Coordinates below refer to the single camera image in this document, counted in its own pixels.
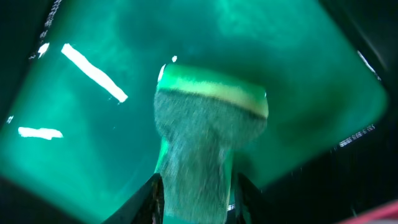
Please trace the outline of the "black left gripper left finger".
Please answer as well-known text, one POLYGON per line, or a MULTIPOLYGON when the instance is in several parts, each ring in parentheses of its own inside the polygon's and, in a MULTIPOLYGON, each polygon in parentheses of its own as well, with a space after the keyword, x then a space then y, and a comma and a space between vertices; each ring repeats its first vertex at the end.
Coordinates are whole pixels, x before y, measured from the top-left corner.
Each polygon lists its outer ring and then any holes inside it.
POLYGON ((164 185, 155 173, 101 224, 163 224, 163 220, 164 185))

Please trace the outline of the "green and yellow sponge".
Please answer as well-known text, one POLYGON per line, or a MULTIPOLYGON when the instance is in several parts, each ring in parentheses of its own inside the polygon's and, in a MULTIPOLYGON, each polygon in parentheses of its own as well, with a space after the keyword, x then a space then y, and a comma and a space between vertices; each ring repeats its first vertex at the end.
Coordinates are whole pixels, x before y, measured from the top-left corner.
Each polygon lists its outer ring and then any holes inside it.
POLYGON ((268 115, 262 85, 206 68, 164 65, 154 120, 162 138, 155 170, 164 185, 165 214, 224 223, 234 153, 262 134, 268 115))

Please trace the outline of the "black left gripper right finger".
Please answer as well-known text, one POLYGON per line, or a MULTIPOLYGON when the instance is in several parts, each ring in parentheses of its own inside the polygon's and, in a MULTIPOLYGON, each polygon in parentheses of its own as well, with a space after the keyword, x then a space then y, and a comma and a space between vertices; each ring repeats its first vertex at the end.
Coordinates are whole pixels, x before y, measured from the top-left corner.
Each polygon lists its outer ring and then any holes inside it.
POLYGON ((261 191, 242 173, 234 180, 235 223, 279 224, 280 220, 272 205, 264 199, 261 191))

